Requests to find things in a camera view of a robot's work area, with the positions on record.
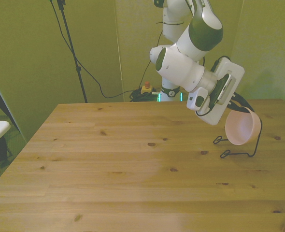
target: black wire stand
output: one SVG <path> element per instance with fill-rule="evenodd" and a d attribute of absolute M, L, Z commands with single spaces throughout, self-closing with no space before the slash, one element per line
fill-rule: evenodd
<path fill-rule="evenodd" d="M 260 132 L 259 132 L 259 135 L 258 135 L 258 138 L 257 138 L 257 142 L 256 142 L 256 146 L 255 146 L 255 150 L 254 150 L 254 153 L 252 155 L 250 155 L 249 153 L 247 152 L 240 152 L 240 153 L 231 153 L 230 150 L 226 150 L 224 151 L 220 157 L 223 159 L 225 158 L 226 156 L 230 156 L 230 155 L 248 155 L 248 157 L 253 157 L 256 152 L 257 152 L 257 147 L 258 147 L 258 143 L 259 143 L 259 139 L 260 139 L 260 135 L 262 133 L 262 130 L 263 130 L 263 122 L 262 122 L 262 119 L 259 119 L 260 120 L 260 124 L 261 124 L 261 127 L 260 127 Z M 223 137 L 220 135 L 218 137 L 216 137 L 216 139 L 214 140 L 214 144 L 218 144 L 219 142 L 221 141 L 228 141 L 228 139 L 223 139 Z"/>
<path fill-rule="evenodd" d="M 60 10 L 61 13 L 62 13 L 64 25 L 65 25 L 66 32 L 67 32 L 67 36 L 68 36 L 68 38 L 69 38 L 69 42 L 70 42 L 70 45 L 71 45 L 71 52 L 72 52 L 72 54 L 73 54 L 74 61 L 75 61 L 75 65 L 76 65 L 76 71 L 77 71 L 77 74 L 78 74 L 78 78 L 79 78 L 81 90 L 82 90 L 83 95 L 84 95 L 84 100 L 85 100 L 85 103 L 88 103 L 87 98 L 86 98 L 86 93 L 85 93 L 85 88 L 84 88 L 83 80 L 82 80 L 81 74 L 80 74 L 81 67 L 78 65 L 78 62 L 77 62 L 77 57 L 76 57 L 76 55 L 75 55 L 74 46 L 73 46 L 73 43 L 71 42 L 70 30 L 69 30 L 69 27 L 68 27 L 68 25 L 67 25 L 66 18 L 65 18 L 65 14 L 64 14 L 64 6 L 63 6 L 63 5 L 65 5 L 65 0 L 57 0 L 57 4 L 58 4 L 58 6 L 59 6 L 59 10 Z"/>

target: microphone stand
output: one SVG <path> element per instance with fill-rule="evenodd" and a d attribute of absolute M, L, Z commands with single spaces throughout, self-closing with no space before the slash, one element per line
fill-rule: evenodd
<path fill-rule="evenodd" d="M 63 6 L 63 5 L 65 5 L 65 0 L 57 0 L 57 4 L 58 4 L 58 6 L 59 6 L 59 10 L 61 10 L 62 17 L 63 17 L 63 21 L 64 21 L 64 25 L 65 25 L 66 32 L 67 32 L 67 36 L 68 36 L 69 41 L 70 41 L 71 52 L 72 52 L 73 57 L 74 57 L 74 61 L 75 61 L 75 65 L 76 65 L 76 71 L 77 71 L 77 74 L 78 74 L 78 78 L 79 78 L 81 90 L 82 90 L 83 95 L 84 95 L 85 103 L 88 103 L 88 101 L 87 101 L 87 99 L 86 99 L 86 93 L 85 93 L 85 88 L 84 88 L 83 80 L 82 80 L 81 74 L 80 74 L 81 67 L 78 66 L 77 58 L 76 58 L 75 51 L 74 51 L 74 46 L 73 46 L 73 44 L 72 44 L 72 42 L 71 42 L 70 30 L 69 30 L 69 27 L 68 27 L 68 25 L 67 25 L 66 18 L 65 18 L 65 14 L 64 14 L 64 6 Z"/>

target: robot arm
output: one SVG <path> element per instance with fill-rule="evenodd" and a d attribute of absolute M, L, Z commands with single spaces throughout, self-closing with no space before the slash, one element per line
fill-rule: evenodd
<path fill-rule="evenodd" d="M 208 0 L 167 0 L 163 14 L 166 27 L 173 23 L 165 24 L 165 17 L 169 15 L 172 18 L 174 12 L 177 12 L 177 20 L 188 13 L 194 14 L 178 40 L 171 46 L 153 48 L 150 59 L 163 78 L 189 92 L 187 107 L 196 111 L 205 122 L 216 125 L 237 88 L 244 69 L 227 58 L 220 60 L 215 72 L 198 64 L 223 37 L 222 24 L 214 15 Z M 170 29 L 168 34 L 176 31 Z"/>

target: pink bowl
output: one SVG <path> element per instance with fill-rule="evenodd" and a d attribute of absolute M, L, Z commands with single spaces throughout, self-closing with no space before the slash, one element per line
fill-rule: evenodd
<path fill-rule="evenodd" d="M 232 110 L 225 123 L 225 133 L 234 145 L 243 145 L 258 137 L 261 122 L 256 113 L 246 108 L 250 113 Z"/>

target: wooden table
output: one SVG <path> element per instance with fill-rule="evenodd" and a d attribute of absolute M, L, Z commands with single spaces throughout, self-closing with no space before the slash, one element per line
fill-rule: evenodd
<path fill-rule="evenodd" d="M 255 142 L 185 102 L 61 104 L 0 178 L 0 232 L 285 232 L 285 102 Z"/>

